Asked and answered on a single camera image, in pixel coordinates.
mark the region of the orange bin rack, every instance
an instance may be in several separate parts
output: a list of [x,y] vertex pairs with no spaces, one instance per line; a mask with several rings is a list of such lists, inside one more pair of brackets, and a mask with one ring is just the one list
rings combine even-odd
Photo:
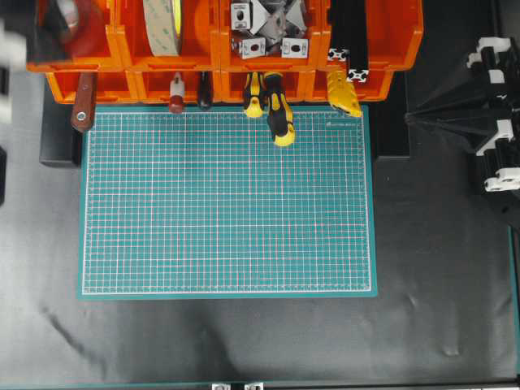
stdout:
[[154,57],[146,35],[143,2],[116,1],[115,33],[126,69],[139,72],[171,69],[218,71],[219,0],[184,1],[183,30],[181,56]]
[[[201,73],[199,71],[135,71],[139,101],[147,104],[167,104],[170,101],[170,82],[180,72],[186,89],[185,103],[197,102],[197,90]],[[211,72],[213,85],[213,102],[221,102],[220,72]]]
[[[47,73],[47,81],[54,100],[74,104],[80,71]],[[99,72],[96,102],[100,104],[128,104],[139,102],[135,75],[130,71]]]
[[[307,76],[300,71],[282,71],[285,97],[288,102],[303,102],[306,99]],[[222,95],[226,103],[243,103],[247,71],[222,71]]]
[[267,72],[311,71],[318,65],[321,32],[322,6],[321,0],[305,0],[307,7],[307,33],[309,39],[308,58],[281,58],[280,54],[269,57],[242,59],[232,51],[231,43],[231,3],[232,0],[220,0],[220,66],[226,72]]
[[[339,62],[327,60],[332,26],[327,21],[331,0],[322,1],[322,44],[318,69],[333,70]],[[406,71],[415,63],[423,39],[422,0],[366,0],[369,68]]]
[[[305,101],[323,103],[327,98],[327,72],[310,71],[305,74]],[[392,84],[393,71],[370,71],[366,83],[355,83],[360,102],[380,102],[386,99]]]
[[31,72],[113,72],[122,71],[123,63],[115,36],[116,0],[93,0],[102,11],[105,22],[105,36],[102,45],[94,52],[83,57],[52,63],[28,63]]
[[[198,72],[211,72],[215,102],[242,103],[247,73],[268,71],[283,73],[290,102],[327,102],[327,72],[346,67],[327,61],[331,0],[305,0],[309,58],[248,60],[231,50],[232,0],[183,1],[184,38],[179,57],[151,54],[142,0],[93,1],[103,10],[106,23],[106,41],[96,53],[69,62],[27,66],[29,71],[46,73],[58,103],[74,102],[81,72],[99,72],[98,103],[166,104],[177,71],[183,74],[188,103],[197,100]],[[414,65],[423,36],[423,5],[422,0],[366,0],[366,12],[370,75],[367,83],[356,83],[356,90],[360,101],[377,102],[387,97],[393,73]]]

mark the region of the yellow screwdriver handle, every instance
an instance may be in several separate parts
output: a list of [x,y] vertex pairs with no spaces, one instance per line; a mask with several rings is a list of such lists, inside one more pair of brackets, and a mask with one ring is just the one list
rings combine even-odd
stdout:
[[282,80],[281,73],[268,72],[264,74],[269,105],[267,122],[275,144],[285,147],[292,145],[296,140],[296,130],[293,124],[293,110],[287,103]]
[[262,75],[252,72],[247,75],[244,87],[244,112],[250,118],[261,118],[264,108]]

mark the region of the green cutting mat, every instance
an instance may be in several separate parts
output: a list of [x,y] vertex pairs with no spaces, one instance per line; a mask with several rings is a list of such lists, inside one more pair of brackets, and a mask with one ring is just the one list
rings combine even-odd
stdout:
[[85,136],[82,298],[376,295],[367,109],[99,107]]

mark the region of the roll of tape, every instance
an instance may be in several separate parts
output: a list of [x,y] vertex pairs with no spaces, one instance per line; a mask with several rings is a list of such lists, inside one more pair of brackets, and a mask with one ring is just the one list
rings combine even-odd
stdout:
[[182,50],[182,0],[143,0],[152,54],[178,56]]

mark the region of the wooden handle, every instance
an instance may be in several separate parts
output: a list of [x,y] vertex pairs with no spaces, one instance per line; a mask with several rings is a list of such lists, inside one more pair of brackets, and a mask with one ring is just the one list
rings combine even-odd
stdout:
[[78,132],[86,132],[94,125],[96,114],[97,73],[81,73],[72,109],[71,124]]

